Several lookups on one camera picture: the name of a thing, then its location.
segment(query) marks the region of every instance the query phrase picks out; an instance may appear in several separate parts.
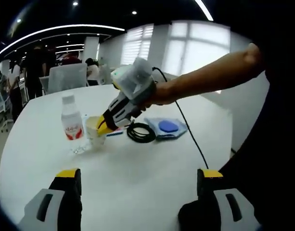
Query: ceiling light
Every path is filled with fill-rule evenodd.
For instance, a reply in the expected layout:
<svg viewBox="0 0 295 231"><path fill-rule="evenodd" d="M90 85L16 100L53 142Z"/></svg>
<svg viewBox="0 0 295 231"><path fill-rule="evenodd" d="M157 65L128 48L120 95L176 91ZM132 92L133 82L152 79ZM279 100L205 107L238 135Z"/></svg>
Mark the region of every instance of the ceiling light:
<svg viewBox="0 0 295 231"><path fill-rule="evenodd" d="M84 46L84 44L73 44L73 45L59 46L59 47L56 47L56 48L62 48L62 47L75 47L75 46Z"/></svg>
<svg viewBox="0 0 295 231"><path fill-rule="evenodd" d="M91 25L91 24L73 24L73 25L64 25L64 26L55 26L55 27L50 27L47 29L43 29L43 30L39 30L36 31L34 33L31 33L29 35L26 35L18 40L16 40L15 42L12 42L11 44L9 44L7 47L5 47L4 49L2 49L0 51L0 54L2 54L4 51L6 51L7 49L9 49L10 47L12 47L13 45L21 42L22 40L27 39L28 37L31 37L33 35L37 35L46 31L50 31L50 30L56 30L56 29L61 29L61 28L69 28L69 27L99 27L99 28L107 28L107 29L113 29L113 30L120 30L120 31L125 31L125 29L122 28L118 28L118 27L113 27L113 26L104 26L104 25Z"/></svg>
<svg viewBox="0 0 295 231"><path fill-rule="evenodd" d="M212 18L210 12L208 11L208 9L206 8L206 6L204 5L203 1L202 0L195 0L195 2L200 6L201 10L203 11L203 13L207 17L207 19L209 21L214 21L214 19Z"/></svg>
<svg viewBox="0 0 295 231"><path fill-rule="evenodd" d="M68 53L68 52L72 52L72 51L83 51L83 49L70 50L70 51L59 51L59 52L56 52L56 54L59 54L59 53Z"/></svg>

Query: black cable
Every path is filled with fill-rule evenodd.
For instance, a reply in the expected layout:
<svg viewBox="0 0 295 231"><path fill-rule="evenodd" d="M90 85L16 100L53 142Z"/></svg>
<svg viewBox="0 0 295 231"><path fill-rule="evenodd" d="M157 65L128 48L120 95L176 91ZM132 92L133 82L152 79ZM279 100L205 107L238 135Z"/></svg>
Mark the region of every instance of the black cable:
<svg viewBox="0 0 295 231"><path fill-rule="evenodd" d="M137 132L135 130L136 128L142 128L146 130L147 133ZM155 132L147 124L131 123L126 131L127 131L128 137L137 143L150 143L156 139Z"/></svg>
<svg viewBox="0 0 295 231"><path fill-rule="evenodd" d="M166 82L168 82L167 78L165 77L165 75L163 74L163 72L162 72L159 68L157 68L157 67L153 67L153 70L158 70L158 71L161 73L161 75L162 75L162 77L164 78L164 80L165 80ZM185 121L185 123L186 123L186 126L187 126L187 128L188 128L188 130L189 130L189 133L190 133L192 139L194 140L194 142L195 142L195 144L196 144L196 146L197 146L197 148L198 148L198 150L199 150L199 152L200 152L200 154L201 154L201 156L202 156L202 159L203 159L203 161L204 161L204 163L205 163L206 168L209 169L209 166L207 165L207 162L206 162L205 157L204 157L204 155L203 155L203 153L202 153L202 151L201 151L201 148L200 148L200 146L198 145L197 141L195 140L194 135L192 134L192 132L191 132L191 130L190 130L189 124L188 124L188 122L187 122L187 120L186 120L186 118L185 118L185 116L184 116L184 113L182 112L182 109L181 109L180 105L177 103L177 101L175 101L175 103L176 103L176 106L178 107L178 109L180 110L180 112L181 112L181 114L182 114L182 117L184 118L184 121Z"/></svg>

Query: blue sponge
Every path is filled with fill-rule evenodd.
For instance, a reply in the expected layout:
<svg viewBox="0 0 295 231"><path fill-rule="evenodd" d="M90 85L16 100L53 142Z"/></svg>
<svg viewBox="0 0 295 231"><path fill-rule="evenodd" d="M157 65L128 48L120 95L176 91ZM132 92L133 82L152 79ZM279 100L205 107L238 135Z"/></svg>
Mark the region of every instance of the blue sponge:
<svg viewBox="0 0 295 231"><path fill-rule="evenodd" d="M178 131L178 125L168 120L159 122L158 127L160 130L167 133Z"/></svg>

